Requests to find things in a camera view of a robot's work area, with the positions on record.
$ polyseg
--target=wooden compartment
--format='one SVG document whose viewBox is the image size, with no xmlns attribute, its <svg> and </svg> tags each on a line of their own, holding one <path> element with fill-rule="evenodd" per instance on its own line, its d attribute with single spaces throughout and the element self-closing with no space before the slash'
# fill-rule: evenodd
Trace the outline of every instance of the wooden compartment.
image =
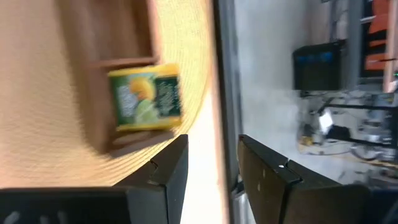
<svg viewBox="0 0 398 224">
<path fill-rule="evenodd" d="M 89 143 L 101 153 L 129 152 L 172 138 L 170 131 L 116 132 L 107 73 L 156 63 L 149 2 L 57 2 Z"/>
</svg>

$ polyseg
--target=floor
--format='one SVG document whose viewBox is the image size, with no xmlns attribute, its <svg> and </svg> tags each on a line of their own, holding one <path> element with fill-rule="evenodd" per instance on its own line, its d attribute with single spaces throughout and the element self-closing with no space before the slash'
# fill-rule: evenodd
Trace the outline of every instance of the floor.
<svg viewBox="0 0 398 224">
<path fill-rule="evenodd" d="M 296 134 L 302 102 L 292 90 L 291 53 L 327 37 L 327 30 L 315 37 L 311 31 L 306 32 L 313 0 L 248 0 L 235 4 L 244 133 L 333 180 L 344 184 L 363 180 L 357 173 L 368 170 L 367 164 L 302 155 L 298 150 Z M 347 116 L 340 119 L 353 120 Z M 347 150 L 347 145 L 323 150 L 341 152 Z"/>
</svg>

